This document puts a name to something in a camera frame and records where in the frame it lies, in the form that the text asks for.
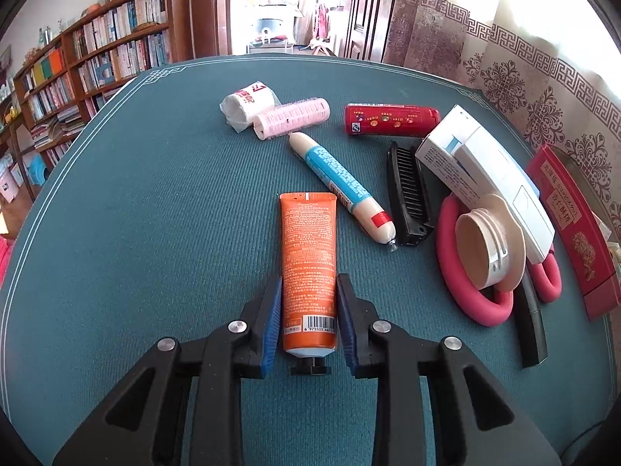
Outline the orange cream tube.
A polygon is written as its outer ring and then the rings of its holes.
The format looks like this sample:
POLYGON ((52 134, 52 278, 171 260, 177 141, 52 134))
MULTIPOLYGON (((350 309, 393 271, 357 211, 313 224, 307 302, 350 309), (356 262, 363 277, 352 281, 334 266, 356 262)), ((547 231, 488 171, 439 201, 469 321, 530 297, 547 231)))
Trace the orange cream tube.
POLYGON ((337 349, 337 199, 332 193, 280 196, 282 347, 295 376, 325 376, 337 349))

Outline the blue white sausage stick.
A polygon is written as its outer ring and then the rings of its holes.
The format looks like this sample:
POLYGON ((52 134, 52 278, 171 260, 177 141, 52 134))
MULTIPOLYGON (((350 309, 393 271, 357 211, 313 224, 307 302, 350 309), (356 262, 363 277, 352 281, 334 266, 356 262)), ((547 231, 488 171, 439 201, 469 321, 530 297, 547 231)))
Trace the blue white sausage stick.
POLYGON ((296 155, 335 194, 367 236, 390 251, 397 249, 395 223, 371 193, 322 145, 304 132, 292 132, 288 143, 296 155))

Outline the red candy bottle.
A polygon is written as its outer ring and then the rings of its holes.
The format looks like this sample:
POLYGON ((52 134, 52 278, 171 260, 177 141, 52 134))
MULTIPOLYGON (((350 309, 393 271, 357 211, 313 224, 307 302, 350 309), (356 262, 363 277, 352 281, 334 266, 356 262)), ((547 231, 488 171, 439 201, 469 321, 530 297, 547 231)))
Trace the red candy bottle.
POLYGON ((441 114, 436 108, 418 105, 350 103, 344 120, 351 136, 423 138, 440 123, 441 114))

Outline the black rectangular bar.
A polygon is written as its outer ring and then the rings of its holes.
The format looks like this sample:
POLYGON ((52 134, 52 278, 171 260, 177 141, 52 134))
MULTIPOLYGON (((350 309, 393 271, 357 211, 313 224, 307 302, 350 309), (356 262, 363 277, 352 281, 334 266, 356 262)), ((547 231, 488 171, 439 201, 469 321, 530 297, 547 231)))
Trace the black rectangular bar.
POLYGON ((547 359, 546 334, 535 290, 528 270, 513 290, 513 321, 516 325, 523 368, 534 367, 547 359))

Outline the cream plastic jar lid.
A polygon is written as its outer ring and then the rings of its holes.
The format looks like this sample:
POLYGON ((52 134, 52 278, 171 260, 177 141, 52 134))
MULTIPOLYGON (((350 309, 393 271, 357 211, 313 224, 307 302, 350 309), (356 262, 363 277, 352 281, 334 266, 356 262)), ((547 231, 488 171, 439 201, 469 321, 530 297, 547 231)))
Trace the cream plastic jar lid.
POLYGON ((521 282, 526 260, 524 233, 499 195, 480 198, 456 222, 457 252, 473 286, 513 291, 521 282))

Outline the black folding comb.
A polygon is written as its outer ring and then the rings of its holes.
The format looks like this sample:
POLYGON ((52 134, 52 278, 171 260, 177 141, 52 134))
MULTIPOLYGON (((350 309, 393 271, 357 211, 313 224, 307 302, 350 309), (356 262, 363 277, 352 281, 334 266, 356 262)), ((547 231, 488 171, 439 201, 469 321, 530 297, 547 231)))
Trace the black folding comb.
POLYGON ((416 150, 414 146, 402 147, 393 141, 386 156, 387 189, 397 241, 411 247, 426 240, 434 230, 416 150))

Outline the red gift box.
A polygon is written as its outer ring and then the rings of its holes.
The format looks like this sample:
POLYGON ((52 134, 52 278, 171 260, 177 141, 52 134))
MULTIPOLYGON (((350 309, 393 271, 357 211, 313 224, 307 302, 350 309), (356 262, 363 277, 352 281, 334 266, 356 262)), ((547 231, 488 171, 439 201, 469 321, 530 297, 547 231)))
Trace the red gift box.
POLYGON ((620 284, 592 209, 551 147, 540 147, 526 172, 571 259, 588 318, 604 316, 620 304, 620 284))

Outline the green table mat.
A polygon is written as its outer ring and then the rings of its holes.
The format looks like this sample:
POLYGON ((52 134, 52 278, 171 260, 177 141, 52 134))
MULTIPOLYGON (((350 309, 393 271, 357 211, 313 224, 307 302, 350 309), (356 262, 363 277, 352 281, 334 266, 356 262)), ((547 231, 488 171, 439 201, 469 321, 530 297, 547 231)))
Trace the green table mat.
MULTIPOLYGON (((261 81, 282 102, 324 98, 310 130, 381 204, 389 140, 344 130, 350 103, 462 106, 521 164, 531 152, 475 90, 369 62, 216 57, 148 71, 90 122, 28 214, 1 289, 1 404, 37 459, 56 453, 120 377, 165 336, 210 334, 280 267, 279 197, 322 182, 287 139, 235 132, 222 99, 261 81)), ((471 321, 442 279, 435 243, 389 250, 345 210, 338 268, 381 318, 413 336, 460 338, 556 449, 602 421, 617 394, 611 333, 585 314, 555 247, 561 298, 542 316, 547 359, 523 368, 515 326, 471 321)))

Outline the white plastic device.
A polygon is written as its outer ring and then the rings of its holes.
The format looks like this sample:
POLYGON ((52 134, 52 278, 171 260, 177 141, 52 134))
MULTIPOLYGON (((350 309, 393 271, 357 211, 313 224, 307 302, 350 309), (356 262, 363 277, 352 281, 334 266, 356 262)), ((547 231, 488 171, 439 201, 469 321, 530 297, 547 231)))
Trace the white plastic device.
POLYGON ((553 246, 555 230, 521 166, 491 134, 479 126, 455 150, 457 161, 481 195, 500 196, 524 233, 529 263, 542 263, 553 246))

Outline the white blue carton box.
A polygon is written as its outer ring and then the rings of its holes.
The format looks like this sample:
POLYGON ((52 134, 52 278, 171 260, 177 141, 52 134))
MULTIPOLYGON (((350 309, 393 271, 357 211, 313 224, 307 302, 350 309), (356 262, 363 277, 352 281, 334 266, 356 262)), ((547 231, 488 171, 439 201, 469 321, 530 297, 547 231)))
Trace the white blue carton box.
POLYGON ((497 190, 484 184, 482 172, 510 178, 517 172, 536 198, 540 192, 531 178, 491 133, 459 104, 451 107, 441 122, 423 139, 415 152, 417 160, 438 177, 468 208, 497 190))

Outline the white roll in plastic wrap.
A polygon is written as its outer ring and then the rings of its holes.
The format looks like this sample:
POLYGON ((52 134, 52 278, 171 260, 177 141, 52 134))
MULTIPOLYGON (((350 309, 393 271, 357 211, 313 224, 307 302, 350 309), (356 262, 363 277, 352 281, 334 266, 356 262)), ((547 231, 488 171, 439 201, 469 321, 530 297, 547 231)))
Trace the white roll in plastic wrap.
POLYGON ((256 81, 226 96, 219 107, 226 123, 236 132, 243 132, 254 124, 256 117, 279 105, 280 100, 274 91, 256 81))

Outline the pink cylindrical roll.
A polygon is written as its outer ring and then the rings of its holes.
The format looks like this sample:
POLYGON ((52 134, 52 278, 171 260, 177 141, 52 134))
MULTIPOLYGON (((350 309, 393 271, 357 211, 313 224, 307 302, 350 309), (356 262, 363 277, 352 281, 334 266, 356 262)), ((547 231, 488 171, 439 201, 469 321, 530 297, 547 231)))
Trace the pink cylindrical roll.
POLYGON ((254 119, 254 132, 260 140, 277 138, 325 122, 331 107, 323 98, 310 98, 271 108, 254 119))

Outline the patterned curtain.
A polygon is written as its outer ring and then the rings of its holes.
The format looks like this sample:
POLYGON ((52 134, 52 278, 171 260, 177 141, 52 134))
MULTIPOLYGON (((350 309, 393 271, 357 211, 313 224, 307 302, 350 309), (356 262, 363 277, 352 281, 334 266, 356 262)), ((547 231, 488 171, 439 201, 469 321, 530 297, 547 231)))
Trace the patterned curtain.
POLYGON ((479 89, 620 225, 620 53, 587 0, 395 0, 384 59, 479 89))

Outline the wooden bookshelf with books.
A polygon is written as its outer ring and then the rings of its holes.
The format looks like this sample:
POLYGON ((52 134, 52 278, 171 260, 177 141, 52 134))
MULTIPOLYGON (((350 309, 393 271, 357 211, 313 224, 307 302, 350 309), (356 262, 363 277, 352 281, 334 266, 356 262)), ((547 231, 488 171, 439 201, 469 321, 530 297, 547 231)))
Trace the wooden bookshelf with books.
POLYGON ((81 18, 14 77, 34 151, 53 169, 121 87, 192 59, 191 0, 113 0, 81 18))

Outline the dark wooden door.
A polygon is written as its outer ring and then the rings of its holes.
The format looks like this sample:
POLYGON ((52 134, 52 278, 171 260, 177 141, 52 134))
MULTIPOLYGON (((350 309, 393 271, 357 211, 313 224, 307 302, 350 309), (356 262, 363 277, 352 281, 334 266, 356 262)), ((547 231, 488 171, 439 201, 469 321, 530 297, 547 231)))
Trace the dark wooden door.
POLYGON ((381 62, 395 0, 349 0, 346 28, 338 56, 381 62))

